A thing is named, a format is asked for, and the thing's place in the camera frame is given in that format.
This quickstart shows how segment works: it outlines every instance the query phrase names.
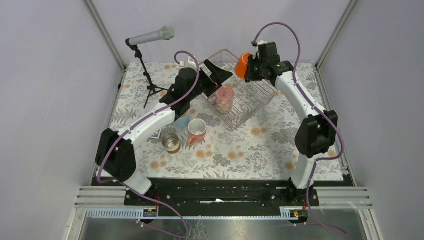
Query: blue cup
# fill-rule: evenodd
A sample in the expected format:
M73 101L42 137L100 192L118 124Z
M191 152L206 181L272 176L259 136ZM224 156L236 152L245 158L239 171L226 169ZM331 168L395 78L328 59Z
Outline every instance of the blue cup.
M189 111L186 111L178 120L175 121L175 125L179 128L187 128L190 123Z

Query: pink cup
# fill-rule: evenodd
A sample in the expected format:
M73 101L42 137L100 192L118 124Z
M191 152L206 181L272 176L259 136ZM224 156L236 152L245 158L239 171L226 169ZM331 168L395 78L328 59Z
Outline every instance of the pink cup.
M215 100L212 104L222 113L227 114L233 109L234 91L231 87L223 86L214 94Z

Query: microphone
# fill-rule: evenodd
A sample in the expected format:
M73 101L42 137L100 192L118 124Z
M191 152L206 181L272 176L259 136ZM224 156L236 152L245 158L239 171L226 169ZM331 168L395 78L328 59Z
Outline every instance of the microphone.
M157 31L152 31L140 36L128 38L125 42L129 47L131 47L158 40L170 40L173 37L175 37L174 28L172 26L164 26Z

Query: cup handle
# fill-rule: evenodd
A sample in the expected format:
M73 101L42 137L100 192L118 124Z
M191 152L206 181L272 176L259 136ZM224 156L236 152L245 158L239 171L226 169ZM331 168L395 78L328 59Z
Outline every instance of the cup handle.
M192 144L195 144L197 141L196 141L196 137L194 136L194 135L191 135L189 138L188 138L188 144L190 144L190 145L192 145Z
M216 105L217 104L217 93L214 92L212 95L210 95L210 97L207 98L207 101L212 104L212 105Z

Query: stainless steel cup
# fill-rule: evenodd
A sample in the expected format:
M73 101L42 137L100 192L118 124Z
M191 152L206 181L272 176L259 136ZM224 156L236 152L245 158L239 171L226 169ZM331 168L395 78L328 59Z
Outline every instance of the stainless steel cup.
M165 136L162 137L162 145L170 154L176 154L181 149L180 140L174 133L165 134Z

